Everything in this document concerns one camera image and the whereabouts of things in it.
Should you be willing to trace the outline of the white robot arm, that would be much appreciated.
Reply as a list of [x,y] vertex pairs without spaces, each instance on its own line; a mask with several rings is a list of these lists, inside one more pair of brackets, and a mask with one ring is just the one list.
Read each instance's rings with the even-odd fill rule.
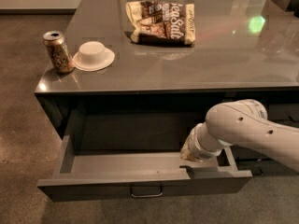
[[252,99],[220,103],[188,135],[180,157],[208,161],[230,146],[255,150],[299,172],[299,129],[267,119],[265,107]]

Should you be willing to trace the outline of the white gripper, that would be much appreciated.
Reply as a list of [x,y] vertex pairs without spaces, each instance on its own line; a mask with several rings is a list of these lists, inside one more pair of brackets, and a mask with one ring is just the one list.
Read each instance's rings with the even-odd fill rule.
[[211,135],[205,123],[199,123],[192,128],[180,151],[180,157],[185,161],[209,161],[218,157],[221,151],[231,144]]

